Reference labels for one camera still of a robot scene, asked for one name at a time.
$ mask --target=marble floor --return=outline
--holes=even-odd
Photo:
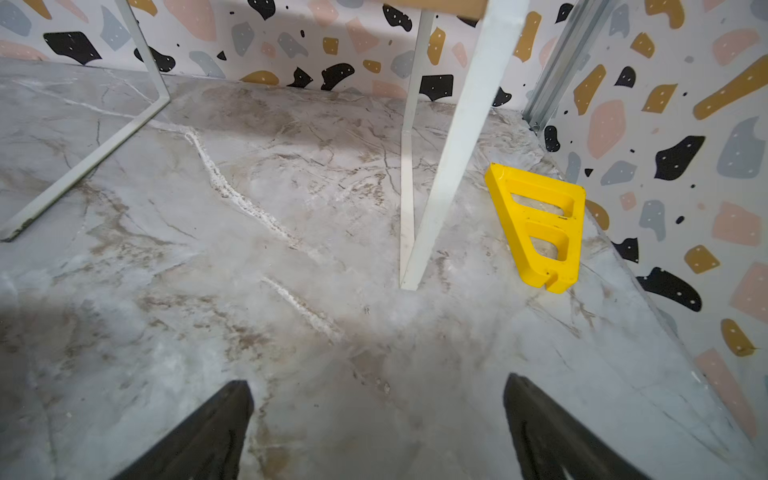
[[[153,98],[0,59],[0,222]],[[171,104],[0,244],[0,477],[110,478],[230,379],[250,478],[520,478],[530,377],[653,478],[766,467],[584,225],[579,282],[520,280],[483,174],[556,174],[493,111],[418,291],[397,287],[400,100],[165,77]],[[452,107],[415,120],[417,218]]]

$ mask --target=wall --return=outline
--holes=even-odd
[[[767,38],[764,0],[619,5],[543,135],[664,321],[766,450]]]
[[[413,8],[363,0],[131,4],[147,43],[158,52],[158,64],[171,74],[315,89],[325,85],[388,97],[404,97],[408,88],[419,23]],[[518,54],[510,60],[496,105],[525,106],[570,8],[552,0],[531,1],[531,34],[523,42],[530,57]],[[0,25],[0,55],[142,68],[111,0],[0,0]],[[438,14],[425,73],[431,76],[422,83],[439,92],[432,99],[456,102],[477,34],[476,27],[454,15]]]

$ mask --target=wooden tabletop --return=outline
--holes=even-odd
[[[485,14],[488,0],[387,0],[394,6],[424,8],[479,20]]]

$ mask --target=yellow door stopper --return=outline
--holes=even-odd
[[[535,287],[546,283],[552,293],[563,293],[576,283],[584,224],[584,188],[499,164],[491,164],[485,173],[485,183],[522,280]],[[563,214],[526,207],[517,203],[512,194],[555,205]],[[531,237],[553,243],[558,248],[558,258],[538,254]]]

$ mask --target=white metal table leg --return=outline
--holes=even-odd
[[[427,58],[429,35],[432,33],[432,21],[435,13],[422,10],[419,19],[419,32],[416,34],[416,47],[413,55],[411,79],[408,82],[406,112],[402,116],[400,135],[400,281],[406,274],[408,258],[413,250],[415,225],[413,220],[413,157],[411,150],[411,128],[416,116],[416,104],[419,103],[419,89],[422,86],[424,62]]]
[[[165,83],[163,83],[163,78],[157,69],[157,65],[154,63],[152,54],[147,46],[147,41],[144,40],[144,36],[141,34],[141,30],[136,22],[134,13],[131,11],[131,7],[128,5],[127,0],[115,0],[115,3],[118,5],[118,10],[120,10],[120,13],[123,16],[128,31],[134,38],[136,48],[138,48],[141,57],[144,59],[144,64],[147,66],[149,77],[160,97],[152,105],[147,107],[147,110],[141,112],[136,118],[128,122],[128,124],[122,127],[116,134],[112,135],[101,144],[99,148],[78,162],[78,164],[70,169],[70,171],[55,181],[50,187],[46,188],[43,193],[39,194],[33,201],[27,204],[26,207],[22,208],[21,211],[11,217],[10,220],[6,221],[2,225],[2,228],[0,228],[0,240],[2,241],[9,242],[16,238],[16,236],[28,227],[30,223],[35,221],[40,214],[55,203],[61,195],[67,193],[74,184],[89,171],[93,170],[94,167],[99,165],[102,160],[114,151],[115,148],[119,147],[133,135],[136,130],[154,117],[158,111],[162,110],[170,101],[168,89],[165,87]]]
[[[464,88],[453,114],[451,128],[445,139],[435,183],[432,184],[432,190],[429,192],[424,216],[419,225],[419,234],[409,255],[405,274],[402,274],[402,260],[400,263],[400,287],[403,289],[416,290],[419,287],[432,254],[432,248],[435,246],[435,240],[448,215],[458,184],[464,176],[464,170],[475,149],[485,118],[488,116],[493,98],[502,81],[504,70],[517,44],[527,11],[528,0],[489,0],[488,2],[475,54],[472,56]]]

